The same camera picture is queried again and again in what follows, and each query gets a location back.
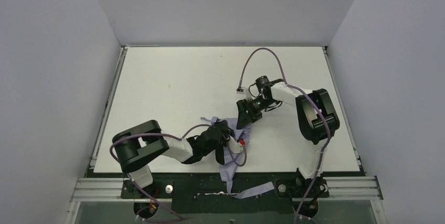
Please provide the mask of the lavender folding umbrella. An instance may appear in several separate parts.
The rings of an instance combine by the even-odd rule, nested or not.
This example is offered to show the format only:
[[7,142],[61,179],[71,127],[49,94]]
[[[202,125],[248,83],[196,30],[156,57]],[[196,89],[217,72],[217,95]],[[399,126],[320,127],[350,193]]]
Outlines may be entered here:
[[[230,129],[232,129],[235,133],[235,140],[244,140],[246,144],[250,141],[250,133],[252,129],[251,124],[247,124],[247,126],[243,127],[241,130],[237,129],[237,118],[225,118],[222,120],[226,120]],[[246,152],[245,150],[241,151],[241,153],[235,154],[234,149],[232,147],[224,147],[224,164],[219,165],[219,172],[221,176],[221,180],[226,183],[227,194],[235,199],[245,199],[250,197],[256,197],[272,191],[275,189],[273,182],[267,182],[255,187],[248,188],[240,193],[232,193],[233,186],[233,178],[237,168],[241,167],[242,164],[246,164]]]

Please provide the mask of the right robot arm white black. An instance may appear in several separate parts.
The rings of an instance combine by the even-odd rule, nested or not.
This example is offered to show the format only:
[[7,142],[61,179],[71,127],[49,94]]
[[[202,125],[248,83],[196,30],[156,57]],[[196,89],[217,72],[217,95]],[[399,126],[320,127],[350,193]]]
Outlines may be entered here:
[[236,128],[240,130],[257,122],[262,118],[263,112],[274,105],[292,106],[296,110],[300,132],[306,140],[304,156],[297,171],[305,179],[320,176],[324,152],[340,127],[329,93],[325,89],[305,91],[285,83],[283,79],[270,81],[267,76],[257,78],[253,85],[257,87],[259,94],[247,94],[236,103]]

